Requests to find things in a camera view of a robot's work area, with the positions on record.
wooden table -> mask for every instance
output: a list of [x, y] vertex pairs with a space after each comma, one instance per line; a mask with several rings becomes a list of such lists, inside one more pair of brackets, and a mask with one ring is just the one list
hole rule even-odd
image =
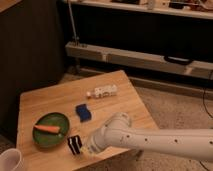
[[[118, 86], [117, 96], [103, 99], [86, 99], [86, 92], [107, 84]], [[75, 106], [86, 103], [92, 120], [81, 123]], [[82, 142], [92, 131], [100, 127], [116, 112], [126, 112], [132, 119], [132, 127], [154, 128], [157, 126], [141, 101], [128, 77], [117, 71], [72, 81], [52, 87], [25, 92], [20, 99], [17, 148], [23, 153], [29, 171], [70, 171], [91, 165], [127, 151], [110, 147], [96, 156], [73, 156], [65, 140], [59, 146], [44, 150], [35, 146], [32, 129], [35, 122], [49, 112], [64, 113], [70, 121], [68, 136], [80, 135]]]

striped object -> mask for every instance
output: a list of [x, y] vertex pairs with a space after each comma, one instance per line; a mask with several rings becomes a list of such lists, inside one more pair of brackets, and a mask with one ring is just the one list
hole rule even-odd
[[79, 135], [69, 137], [67, 138], [67, 141], [73, 155], [81, 153], [80, 148], [82, 147], [82, 142]]

mug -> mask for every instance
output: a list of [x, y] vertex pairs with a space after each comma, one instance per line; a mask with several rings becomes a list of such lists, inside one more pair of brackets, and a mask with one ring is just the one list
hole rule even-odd
[[0, 155], [0, 171], [26, 171], [20, 150], [10, 148]]

carrot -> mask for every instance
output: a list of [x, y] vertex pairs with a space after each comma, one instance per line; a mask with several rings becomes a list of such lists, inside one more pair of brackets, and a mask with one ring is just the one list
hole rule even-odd
[[59, 126], [50, 126], [50, 125], [34, 125], [34, 128], [54, 134], [58, 134], [60, 130]]

blue sponge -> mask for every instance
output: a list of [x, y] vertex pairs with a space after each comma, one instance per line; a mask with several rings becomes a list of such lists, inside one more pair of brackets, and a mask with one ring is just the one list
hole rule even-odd
[[80, 117], [81, 122], [90, 120], [92, 117], [90, 111], [87, 109], [86, 104], [76, 106], [75, 110], [78, 116]]

